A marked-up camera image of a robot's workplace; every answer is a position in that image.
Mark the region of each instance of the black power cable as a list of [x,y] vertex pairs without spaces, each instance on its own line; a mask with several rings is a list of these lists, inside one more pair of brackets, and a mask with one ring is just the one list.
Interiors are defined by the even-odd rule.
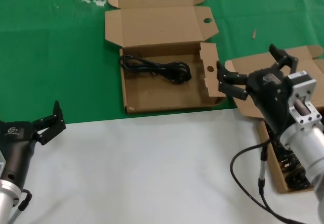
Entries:
[[234,162],[235,160],[240,156],[242,155],[243,153],[245,152],[248,152],[250,150],[253,150],[253,149],[257,149],[257,148],[263,148],[265,149],[265,151],[267,151],[267,146],[268,144],[271,142],[271,139],[268,139],[266,140],[264,143],[261,143],[259,145],[255,145],[255,146],[251,146],[251,147],[248,147],[248,148],[245,148],[243,150],[241,150],[240,152],[238,152],[234,157],[233,159],[231,160],[231,163],[230,163],[230,172],[235,180],[235,182],[237,183],[237,185],[243,190],[243,192],[251,199],[253,200],[258,206],[260,206],[262,209],[266,210],[267,212],[269,212],[270,214],[272,214],[274,217],[276,217],[278,220],[286,223],[286,224],[304,224],[302,222],[298,222],[298,221],[295,221],[295,220],[290,220],[290,219],[287,219],[287,218],[284,218],[283,216],[281,215],[278,215],[276,214],[271,208],[270,206],[268,205],[268,203],[266,202],[265,200],[265,197],[264,197],[264,194],[263,194],[263,187],[264,186],[259,186],[259,192],[260,192],[260,195],[261,195],[261,198],[262,198],[262,201],[264,203],[264,205],[262,205],[259,201],[257,201],[244,187],[243,185],[238,181],[237,177],[235,176],[234,174],[234,171],[233,171],[233,165],[234,165]]
[[184,62],[160,64],[145,60],[141,57],[122,55],[119,58],[120,66],[133,73],[149,72],[161,75],[174,84],[183,84],[191,79],[190,68]]
[[20,205],[18,206],[18,209],[20,211],[24,211],[27,208],[27,206],[28,206],[28,204],[29,204],[29,202],[31,201],[31,198],[32,198],[32,194],[31,194],[31,192],[29,190],[22,190],[22,193],[26,193],[26,197],[20,203]]

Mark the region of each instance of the box hole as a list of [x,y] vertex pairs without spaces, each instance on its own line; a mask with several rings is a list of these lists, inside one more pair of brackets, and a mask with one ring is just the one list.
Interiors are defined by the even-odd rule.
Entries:
[[207,70],[208,70],[209,72],[213,72],[213,71],[214,71],[214,68],[213,68],[212,66],[208,66],[208,67],[207,67]]
[[204,19],[204,23],[210,23],[211,21],[212,21],[211,18],[205,18],[205,19]]

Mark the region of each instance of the black cable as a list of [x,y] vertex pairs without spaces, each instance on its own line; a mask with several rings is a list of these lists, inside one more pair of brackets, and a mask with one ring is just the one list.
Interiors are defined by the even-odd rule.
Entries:
[[231,160],[231,163],[230,163],[230,172],[232,174],[232,177],[233,179],[235,180],[235,182],[237,183],[237,185],[243,190],[243,192],[251,199],[253,200],[258,206],[260,206],[262,209],[268,211],[270,214],[272,214],[274,217],[276,217],[277,219],[279,219],[280,221],[286,223],[286,224],[304,224],[302,222],[298,222],[298,221],[295,221],[295,220],[290,220],[290,219],[287,219],[287,218],[284,218],[283,216],[280,216],[278,214],[276,214],[270,207],[269,205],[267,204],[267,202],[265,201],[265,198],[264,198],[264,195],[263,195],[263,186],[259,187],[259,192],[260,192],[260,195],[261,195],[261,198],[262,198],[262,201],[264,203],[264,205],[262,205],[259,201],[257,201],[253,196],[251,196],[251,194],[243,187],[243,185],[238,181],[237,177],[235,176],[234,174],[234,171],[233,171],[233,165],[234,165],[234,162],[235,160],[240,156],[242,155],[243,153],[245,152],[248,152],[250,150],[253,150],[253,149],[257,149],[257,148],[263,148],[263,149],[267,149],[266,146],[268,146],[268,144],[271,142],[271,139],[269,138],[268,140],[266,140],[264,143],[261,143],[259,145],[255,145],[255,146],[251,146],[251,147],[248,147],[248,148],[245,148],[243,150],[241,150],[240,152],[238,152]]
[[233,177],[233,179],[235,180],[235,182],[237,183],[237,185],[243,190],[243,192],[251,199],[254,201],[254,203],[256,203],[258,206],[260,206],[262,209],[267,210],[267,208],[262,205],[259,201],[257,201],[244,187],[243,185],[238,181],[237,177],[235,176],[234,174],[234,170],[233,170],[233,165],[234,165],[234,162],[235,160],[240,156],[242,155],[243,153],[245,152],[248,152],[250,150],[253,150],[253,149],[257,149],[257,148],[261,148],[263,146],[267,146],[269,143],[270,143],[270,139],[266,140],[266,142],[264,143],[261,143],[261,144],[258,144],[258,145],[255,145],[255,146],[251,146],[251,147],[248,147],[248,148],[245,148],[243,150],[241,150],[240,152],[238,152],[231,160],[231,163],[229,165],[229,169],[230,169],[230,172],[231,172],[231,175]]
[[305,224],[305,223],[303,223],[303,222],[299,222],[299,221],[296,221],[296,220],[287,219],[287,218],[282,217],[281,215],[278,215],[277,213],[275,213],[275,212],[270,208],[270,206],[268,205],[267,201],[266,201],[265,198],[264,198],[264,195],[261,195],[261,198],[262,198],[262,201],[263,201],[264,205],[266,206],[268,212],[271,213],[271,214],[272,214],[274,217],[276,217],[278,220],[282,221],[283,223],[286,223],[286,224]]
[[286,177],[286,183],[289,189],[304,190],[310,187],[310,182],[306,178],[306,171],[303,167],[295,169]]
[[29,202],[31,201],[31,198],[32,198],[32,194],[31,194],[31,192],[29,190],[22,190],[22,193],[26,193],[27,195],[26,195],[25,199],[18,206],[18,209],[20,211],[24,211],[27,208],[27,206],[28,206],[28,204],[29,204]]
[[119,58],[120,66],[133,73],[149,72],[161,75],[174,84],[183,84],[191,79],[190,68],[184,62],[160,64],[145,60],[141,57],[122,55]]

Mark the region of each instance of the cardboard box lid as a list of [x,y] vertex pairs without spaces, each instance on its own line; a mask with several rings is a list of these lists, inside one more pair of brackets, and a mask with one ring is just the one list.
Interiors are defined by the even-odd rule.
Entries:
[[105,13],[106,40],[122,47],[203,42],[218,33],[204,0],[108,0],[119,10]]
[[[323,54],[323,49],[320,46],[302,46],[292,49],[287,49],[287,53],[299,59],[297,71],[307,71],[309,75],[316,79],[317,85],[312,95],[312,103],[317,108],[324,107],[324,60],[313,60]],[[250,74],[253,71],[270,67],[275,63],[275,59],[270,53],[263,53],[253,56],[246,56],[231,61],[226,61],[225,67],[227,70],[236,71],[239,74]],[[285,75],[289,74],[289,68],[283,68],[282,72]],[[260,110],[254,105],[251,97],[246,101],[234,99],[235,103],[242,115],[263,118]]]

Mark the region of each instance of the black electronic part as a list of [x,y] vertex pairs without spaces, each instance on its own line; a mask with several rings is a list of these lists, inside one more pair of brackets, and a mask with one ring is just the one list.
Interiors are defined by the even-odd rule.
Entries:
[[149,72],[153,75],[161,75],[174,84],[183,84],[192,78],[190,67],[184,62],[160,64],[141,57],[122,55],[119,58],[119,63],[126,71],[133,73]]
[[310,188],[311,183],[307,180],[305,173],[305,169],[299,167],[287,175],[286,183],[288,188],[291,190],[304,190]]
[[[41,135],[37,133],[37,131],[45,128],[48,129]],[[6,160],[6,164],[0,179],[9,181],[22,190],[36,142],[39,141],[44,145],[65,128],[63,114],[58,101],[54,104],[52,116],[33,123],[27,121],[1,121],[0,151]]]

